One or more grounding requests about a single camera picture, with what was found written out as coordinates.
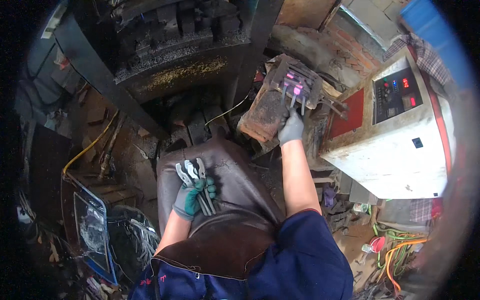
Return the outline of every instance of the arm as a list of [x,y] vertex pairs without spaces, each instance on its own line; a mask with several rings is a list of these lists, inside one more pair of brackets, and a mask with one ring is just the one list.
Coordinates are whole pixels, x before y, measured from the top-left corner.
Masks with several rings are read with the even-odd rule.
[[289,141],[281,149],[287,217],[308,208],[322,214],[301,140]]
[[283,115],[278,131],[282,149],[283,193],[287,217],[308,208],[322,214],[301,142],[302,133],[303,122],[292,108]]
[[163,248],[175,244],[176,242],[186,240],[188,233],[190,232],[191,221],[187,221],[179,217],[174,210],[170,213],[168,217],[167,226],[165,227],[165,232],[163,233],[162,239],[158,244],[158,247],[155,251],[157,255]]

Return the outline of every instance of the green and gray glove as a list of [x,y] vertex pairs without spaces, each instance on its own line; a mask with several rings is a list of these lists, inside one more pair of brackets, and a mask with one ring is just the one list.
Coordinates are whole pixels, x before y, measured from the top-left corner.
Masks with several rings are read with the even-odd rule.
[[204,190],[205,186],[207,186],[210,198],[214,199],[216,197],[216,186],[211,177],[207,177],[206,180],[199,179],[194,187],[188,188],[185,183],[182,184],[173,204],[173,210],[179,217],[187,221],[193,221],[193,217],[200,210],[197,195]]
[[303,133],[303,122],[294,108],[286,111],[280,120],[278,127],[278,140],[280,147],[286,142],[301,140]]

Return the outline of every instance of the white machine cabinet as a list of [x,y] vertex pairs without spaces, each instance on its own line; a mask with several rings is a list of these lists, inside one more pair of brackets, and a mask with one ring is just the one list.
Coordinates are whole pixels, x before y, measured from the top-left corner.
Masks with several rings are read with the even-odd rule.
[[320,157],[378,198],[442,195],[455,153],[450,107],[407,47],[338,100],[348,120],[331,117]]

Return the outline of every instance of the control panel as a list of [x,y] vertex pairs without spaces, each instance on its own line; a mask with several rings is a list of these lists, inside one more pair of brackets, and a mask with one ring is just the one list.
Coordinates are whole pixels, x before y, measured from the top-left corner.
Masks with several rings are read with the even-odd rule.
[[375,81],[373,90],[373,125],[423,104],[410,67]]

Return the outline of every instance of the red brick wall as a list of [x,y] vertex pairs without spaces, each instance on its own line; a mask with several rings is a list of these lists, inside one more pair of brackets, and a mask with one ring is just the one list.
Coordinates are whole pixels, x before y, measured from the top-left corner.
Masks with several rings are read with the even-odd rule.
[[357,71],[362,78],[381,64],[354,37],[333,23],[321,33],[305,27],[299,27],[297,31],[327,46],[340,64]]

